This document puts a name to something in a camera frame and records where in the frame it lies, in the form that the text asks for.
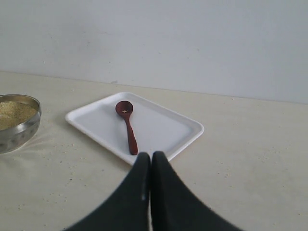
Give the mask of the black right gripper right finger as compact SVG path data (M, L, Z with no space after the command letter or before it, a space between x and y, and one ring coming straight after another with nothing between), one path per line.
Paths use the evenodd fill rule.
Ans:
M154 231L240 230L200 201L160 151L152 156L150 191Z

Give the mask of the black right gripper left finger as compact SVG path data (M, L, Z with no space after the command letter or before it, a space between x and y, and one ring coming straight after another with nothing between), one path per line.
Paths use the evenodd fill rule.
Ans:
M118 188L68 231L148 231L151 160L140 153Z

